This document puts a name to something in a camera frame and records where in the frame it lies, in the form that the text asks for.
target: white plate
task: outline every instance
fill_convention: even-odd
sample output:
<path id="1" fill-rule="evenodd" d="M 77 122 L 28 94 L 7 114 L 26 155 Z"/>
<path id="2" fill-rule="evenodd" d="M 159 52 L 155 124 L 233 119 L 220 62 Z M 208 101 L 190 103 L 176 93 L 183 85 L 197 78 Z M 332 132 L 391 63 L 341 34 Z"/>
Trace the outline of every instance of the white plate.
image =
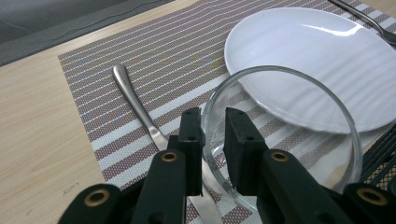
<path id="1" fill-rule="evenodd" d="M 230 74 L 258 65 L 281 65 L 314 77 L 345 104 L 358 132 L 396 118 L 395 50 L 373 32 L 332 13 L 287 7 L 258 12 L 231 30 L 224 54 Z M 287 122 L 348 133 L 342 114 L 325 113 L 332 102 L 303 94 L 307 84 L 297 84 L 292 76 L 243 83 L 263 107 Z M 290 97 L 290 90 L 300 95 Z"/>

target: wooden table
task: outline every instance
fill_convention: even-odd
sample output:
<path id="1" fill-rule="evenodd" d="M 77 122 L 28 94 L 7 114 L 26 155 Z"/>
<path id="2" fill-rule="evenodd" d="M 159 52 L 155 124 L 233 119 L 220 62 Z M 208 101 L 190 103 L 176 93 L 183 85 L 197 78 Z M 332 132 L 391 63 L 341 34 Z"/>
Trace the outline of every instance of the wooden table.
<path id="1" fill-rule="evenodd" d="M 105 182 L 58 55 L 187 7 L 176 0 L 0 67 L 0 223 L 56 223 L 76 195 Z M 361 0 L 396 17 L 396 0 Z"/>

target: clear glass bowl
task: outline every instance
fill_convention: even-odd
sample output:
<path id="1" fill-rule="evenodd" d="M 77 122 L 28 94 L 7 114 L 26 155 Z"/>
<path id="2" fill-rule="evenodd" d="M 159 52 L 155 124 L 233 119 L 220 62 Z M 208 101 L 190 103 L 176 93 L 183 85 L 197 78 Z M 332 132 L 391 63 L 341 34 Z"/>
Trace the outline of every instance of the clear glass bowl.
<path id="1" fill-rule="evenodd" d="M 264 91 L 259 101 L 252 96 L 260 95 L 261 90 L 249 88 L 249 83 L 254 82 L 260 83 L 263 90 L 271 88 L 274 91 Z M 286 102 L 285 108 L 272 108 L 271 100 L 280 98 Z M 326 111 L 321 110 L 323 102 Z M 353 118 L 337 96 L 319 81 L 299 71 L 271 65 L 252 67 L 226 78 L 216 87 L 202 115 L 202 128 L 206 138 L 205 161 L 214 177 L 236 203 L 252 211 L 257 210 L 256 197 L 240 195 L 229 180 L 227 162 L 222 151 L 226 107 L 246 112 L 269 148 L 292 153 L 320 185 L 342 192 L 345 185 L 359 180 L 362 167 L 361 140 Z M 297 111 L 298 108 L 305 108 L 301 117 L 307 119 L 318 113 L 325 114 L 329 123 L 342 125 L 344 131 L 328 132 L 316 129 L 315 124 L 302 127 L 299 122 L 284 120 L 282 114 L 277 113 L 278 110 L 288 112 L 295 111 L 296 108 Z"/>

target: woven placemat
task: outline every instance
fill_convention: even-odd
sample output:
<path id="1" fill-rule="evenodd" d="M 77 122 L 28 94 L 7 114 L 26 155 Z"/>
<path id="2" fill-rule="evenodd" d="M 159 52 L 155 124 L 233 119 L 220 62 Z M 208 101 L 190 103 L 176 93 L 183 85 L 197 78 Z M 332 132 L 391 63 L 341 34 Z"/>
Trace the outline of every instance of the woven placemat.
<path id="1" fill-rule="evenodd" d="M 359 1 L 348 3 L 390 31 L 396 30 L 395 19 Z M 158 152 L 118 90 L 111 76 L 112 67 L 118 63 L 127 66 L 136 92 L 154 122 L 165 135 L 177 134 L 182 111 L 202 107 L 213 89 L 228 76 L 223 46 L 231 29 L 246 16 L 274 7 L 329 11 L 371 29 L 328 1 L 201 0 L 59 56 L 108 183 L 121 189 L 132 185 L 147 174 L 151 159 Z M 227 199 L 215 200 L 225 223 L 261 222 L 258 214 Z M 191 203 L 187 221 L 202 223 Z"/>

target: metal fork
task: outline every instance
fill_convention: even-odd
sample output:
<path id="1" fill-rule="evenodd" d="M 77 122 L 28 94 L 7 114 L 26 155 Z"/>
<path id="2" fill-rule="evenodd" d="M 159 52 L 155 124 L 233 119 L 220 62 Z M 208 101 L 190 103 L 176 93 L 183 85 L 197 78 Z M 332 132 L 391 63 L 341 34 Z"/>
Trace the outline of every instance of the metal fork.
<path id="1" fill-rule="evenodd" d="M 361 11 L 357 10 L 353 6 L 350 6 L 349 4 L 341 1 L 341 0 L 329 0 L 330 2 L 336 4 L 337 6 L 349 11 L 353 15 L 361 18 L 362 20 L 366 21 L 369 23 L 371 26 L 373 26 L 382 36 L 382 38 L 388 42 L 391 45 L 396 46 L 396 34 L 391 33 L 384 28 L 382 28 L 378 22 L 373 20 L 372 18 L 368 17 L 366 14 L 362 13 Z"/>

